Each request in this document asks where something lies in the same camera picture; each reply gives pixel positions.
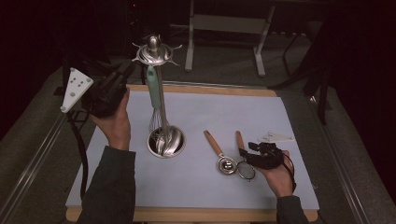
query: hand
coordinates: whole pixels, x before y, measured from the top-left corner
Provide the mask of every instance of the hand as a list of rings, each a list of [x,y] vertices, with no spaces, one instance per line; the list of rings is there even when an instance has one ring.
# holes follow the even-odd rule
[[[282,152],[287,156],[290,155],[288,151]],[[291,166],[290,160],[286,156],[283,158],[285,164],[291,171],[293,171],[294,168]],[[290,174],[283,165],[280,165],[272,170],[264,170],[258,167],[255,168],[265,176],[268,186],[277,198],[286,197],[293,194]]]
[[[99,119],[94,115],[90,115],[91,120],[105,134],[108,145],[120,150],[128,150],[131,141],[131,124],[129,122],[126,106],[129,100],[129,88],[124,93],[114,115]]]

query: kitchen utensil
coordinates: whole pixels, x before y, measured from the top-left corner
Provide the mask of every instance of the kitchen utensil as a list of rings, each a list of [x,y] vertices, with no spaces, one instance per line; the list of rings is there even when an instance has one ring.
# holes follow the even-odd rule
[[[168,143],[162,134],[162,128],[158,128],[148,136],[148,150],[158,158],[172,158],[180,154],[186,145],[185,134],[176,126],[168,126],[170,133]]]
[[[150,132],[153,132],[154,130],[162,126],[162,118],[160,112],[161,110],[160,87],[158,83],[157,72],[155,71],[152,65],[148,66],[146,76],[148,79],[148,91],[151,100],[151,105],[153,107],[153,112],[148,129]]]
[[[161,158],[172,157],[180,151],[180,147],[184,147],[185,143],[184,133],[177,127],[170,128],[169,126],[163,97],[161,65],[174,63],[172,61],[174,49],[162,44],[161,39],[156,35],[150,36],[146,45],[138,47],[136,58],[132,61],[148,65],[148,87],[154,108],[149,125],[148,149]]]
[[[241,132],[236,131],[235,133],[236,133],[236,142],[238,144],[238,149],[245,150],[245,145],[244,145],[244,141],[242,139]],[[247,181],[250,181],[256,175],[256,171],[254,170],[254,167],[251,166],[250,164],[248,164],[246,162],[245,158],[242,161],[237,163],[236,168],[237,168],[238,174],[242,178],[246,179]]]
[[[236,172],[236,162],[232,158],[224,156],[215,138],[212,136],[212,134],[210,134],[208,130],[204,131],[204,135],[210,146],[212,146],[213,150],[215,150],[216,154],[219,156],[219,170],[225,175],[234,174]]]

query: whisk handle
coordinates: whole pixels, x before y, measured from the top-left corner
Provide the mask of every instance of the whisk handle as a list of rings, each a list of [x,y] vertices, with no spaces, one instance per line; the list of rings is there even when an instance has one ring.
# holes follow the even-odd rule
[[[148,91],[151,99],[151,105],[155,109],[158,109],[161,106],[160,85],[158,83],[157,72],[152,65],[148,67],[146,75],[148,79]]]

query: metal rod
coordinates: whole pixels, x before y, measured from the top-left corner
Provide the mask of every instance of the metal rod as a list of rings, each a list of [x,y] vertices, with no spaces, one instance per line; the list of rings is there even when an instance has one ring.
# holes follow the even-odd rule
[[[262,46],[264,45],[265,38],[268,36],[268,31],[272,22],[272,18],[274,16],[275,9],[276,7],[271,7],[270,11],[268,12],[267,18],[265,20],[265,24],[262,27],[261,38],[259,45],[256,48],[256,52],[255,52],[256,54],[260,54],[262,52]]]
[[[163,136],[163,148],[158,148],[161,155],[163,155],[164,150],[167,148],[169,142],[169,128],[168,128],[168,120],[166,119],[166,109],[165,109],[165,100],[163,96],[163,75],[161,73],[161,67],[158,65],[157,67],[157,77],[158,77],[158,86],[160,89],[160,117],[161,117],[161,128],[162,128],[162,136]]]
[[[17,210],[18,206],[21,204],[24,195],[35,180],[41,165],[50,153],[50,150],[52,149],[52,146],[55,143],[64,124],[65,118],[66,116],[64,113],[61,113],[61,115],[52,125],[40,148],[37,150],[32,160],[22,172],[17,184],[14,186],[13,190],[8,195],[6,201],[3,203],[0,209],[0,223],[7,223]]]
[[[316,124],[318,125],[318,129],[321,130],[322,136],[324,137],[324,141],[326,145],[329,147],[331,161],[333,166],[335,167],[335,173],[340,181],[341,187],[346,195],[346,199],[349,203],[349,206],[352,210],[353,216],[356,219],[357,223],[360,224],[368,224],[370,223],[369,218],[367,217],[366,211],[364,210],[361,200],[358,196],[358,193],[353,188],[352,181],[347,173],[347,169],[345,164],[341,158],[339,148],[335,145],[334,141],[332,140],[332,135],[326,125],[321,125],[319,118],[316,113],[316,108],[310,104],[309,106],[310,111],[314,118],[317,118]]]

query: person's right hand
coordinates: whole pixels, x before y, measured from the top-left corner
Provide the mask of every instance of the person's right hand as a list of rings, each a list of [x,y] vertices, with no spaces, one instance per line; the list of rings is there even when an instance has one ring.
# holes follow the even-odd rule
[[[284,150],[283,153],[289,156],[288,151]],[[289,169],[293,171],[294,167],[291,166],[290,160],[286,156],[284,156],[284,162],[289,167]],[[272,170],[264,170],[258,167],[255,168],[265,176],[268,186],[277,198],[286,197],[293,194],[290,174],[283,165],[279,165]]]

